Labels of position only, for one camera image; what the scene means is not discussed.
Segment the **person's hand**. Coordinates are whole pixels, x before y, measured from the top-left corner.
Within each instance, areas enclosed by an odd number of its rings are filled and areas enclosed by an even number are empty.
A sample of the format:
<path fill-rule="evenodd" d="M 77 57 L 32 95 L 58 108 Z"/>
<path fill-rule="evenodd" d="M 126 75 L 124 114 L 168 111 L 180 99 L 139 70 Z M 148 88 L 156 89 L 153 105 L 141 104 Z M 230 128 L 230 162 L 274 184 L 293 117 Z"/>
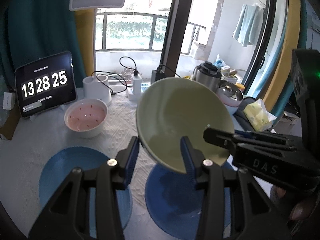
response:
<path fill-rule="evenodd" d="M 306 197 L 298 203 L 295 199 L 290 200 L 284 189 L 274 185 L 270 189 L 270 200 L 282 215 L 293 221 L 309 218 L 316 207 L 315 198 Z"/>

